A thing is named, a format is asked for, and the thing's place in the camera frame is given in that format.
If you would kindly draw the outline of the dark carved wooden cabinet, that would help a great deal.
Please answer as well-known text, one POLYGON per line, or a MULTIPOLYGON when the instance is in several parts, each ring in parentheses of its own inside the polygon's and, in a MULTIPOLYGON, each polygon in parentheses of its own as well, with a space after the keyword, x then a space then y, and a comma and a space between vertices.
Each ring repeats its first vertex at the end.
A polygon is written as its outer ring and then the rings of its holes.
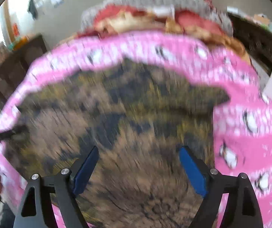
POLYGON ((234 37, 240 40, 247 52, 268 76, 272 72, 272 33, 239 15, 228 13, 234 37))

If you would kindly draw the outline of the grey floral pillow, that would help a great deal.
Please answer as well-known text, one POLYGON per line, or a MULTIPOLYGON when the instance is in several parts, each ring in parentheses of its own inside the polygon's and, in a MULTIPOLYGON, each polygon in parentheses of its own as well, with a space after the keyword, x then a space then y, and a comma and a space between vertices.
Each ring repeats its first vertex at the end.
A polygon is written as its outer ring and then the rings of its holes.
POLYGON ((103 0, 102 3, 90 7, 82 12, 80 29, 91 27, 99 10, 107 5, 128 5, 137 8, 174 6, 177 9, 188 9, 201 17, 217 23, 221 29, 232 36, 234 29, 227 13, 216 9, 205 0, 103 0))

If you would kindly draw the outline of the red and gold satin quilt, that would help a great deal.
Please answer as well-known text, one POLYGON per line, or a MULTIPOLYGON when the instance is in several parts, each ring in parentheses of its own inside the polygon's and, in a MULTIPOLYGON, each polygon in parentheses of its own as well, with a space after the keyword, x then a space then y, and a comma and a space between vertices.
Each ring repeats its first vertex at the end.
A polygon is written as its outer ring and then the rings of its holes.
POLYGON ((160 30, 165 33, 192 36, 201 40, 209 49, 223 46, 233 51, 242 60, 251 63, 242 42, 228 36, 217 23, 188 9, 176 11, 173 7, 168 7, 165 10, 158 13, 149 8, 107 5, 99 10, 92 27, 71 35, 59 44, 86 36, 96 36, 101 39, 130 31, 160 30))

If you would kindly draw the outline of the pink penguin bed blanket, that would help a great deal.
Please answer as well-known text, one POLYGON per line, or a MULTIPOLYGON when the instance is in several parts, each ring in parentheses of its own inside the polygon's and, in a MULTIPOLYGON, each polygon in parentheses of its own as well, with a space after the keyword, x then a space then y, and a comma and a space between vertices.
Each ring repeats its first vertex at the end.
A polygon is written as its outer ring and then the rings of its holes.
MULTIPOLYGON (((261 93, 254 68, 224 47, 209 49, 190 36, 157 31, 71 40, 31 64, 0 114, 0 131, 18 125, 19 105, 29 94, 77 72, 104 70, 124 59, 160 66, 192 84, 227 92, 229 101, 213 109, 214 164, 208 166, 227 176, 244 172, 257 197, 263 227, 272 227, 272 100, 261 93)), ((0 144, 0 171, 6 200, 16 212, 28 177, 6 159, 7 143, 0 144)))

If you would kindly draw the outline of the white small pillow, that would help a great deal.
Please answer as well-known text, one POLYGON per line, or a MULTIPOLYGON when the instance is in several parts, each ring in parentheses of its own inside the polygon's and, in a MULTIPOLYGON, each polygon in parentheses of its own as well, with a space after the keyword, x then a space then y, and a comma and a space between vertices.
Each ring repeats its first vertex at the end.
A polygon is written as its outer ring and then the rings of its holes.
POLYGON ((173 5, 151 6, 147 7, 147 11, 154 13, 158 17, 175 17, 175 8, 173 5))

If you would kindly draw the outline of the dark floral batik garment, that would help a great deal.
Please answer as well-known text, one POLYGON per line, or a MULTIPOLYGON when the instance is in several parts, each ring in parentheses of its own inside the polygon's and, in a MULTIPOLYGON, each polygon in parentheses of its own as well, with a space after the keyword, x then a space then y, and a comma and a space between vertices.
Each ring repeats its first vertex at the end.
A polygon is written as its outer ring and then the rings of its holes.
POLYGON ((5 157, 27 178, 71 166, 92 147, 99 160, 77 202, 96 227, 188 227, 200 204, 179 160, 187 145, 214 164, 213 109, 219 87, 192 84, 163 67, 124 59, 77 72, 29 94, 5 157))

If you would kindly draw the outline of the dark wooden side table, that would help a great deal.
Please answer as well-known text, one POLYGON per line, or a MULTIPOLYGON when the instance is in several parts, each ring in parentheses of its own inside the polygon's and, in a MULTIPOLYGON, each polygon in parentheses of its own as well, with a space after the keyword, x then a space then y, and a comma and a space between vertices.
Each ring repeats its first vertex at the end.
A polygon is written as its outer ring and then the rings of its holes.
POLYGON ((33 61, 47 53, 42 34, 36 34, 0 64, 0 100, 3 103, 23 81, 33 61))

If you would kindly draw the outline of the dark cloth hanging on wall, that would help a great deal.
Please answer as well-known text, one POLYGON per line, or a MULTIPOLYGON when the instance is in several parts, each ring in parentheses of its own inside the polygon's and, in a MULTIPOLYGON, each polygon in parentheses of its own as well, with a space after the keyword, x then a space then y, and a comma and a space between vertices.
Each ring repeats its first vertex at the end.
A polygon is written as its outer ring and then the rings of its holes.
POLYGON ((31 14, 31 16, 32 16, 32 18, 34 20, 38 19, 38 11, 37 11, 36 4, 35 4, 34 0, 29 0, 29 3, 28 3, 28 13, 31 14))

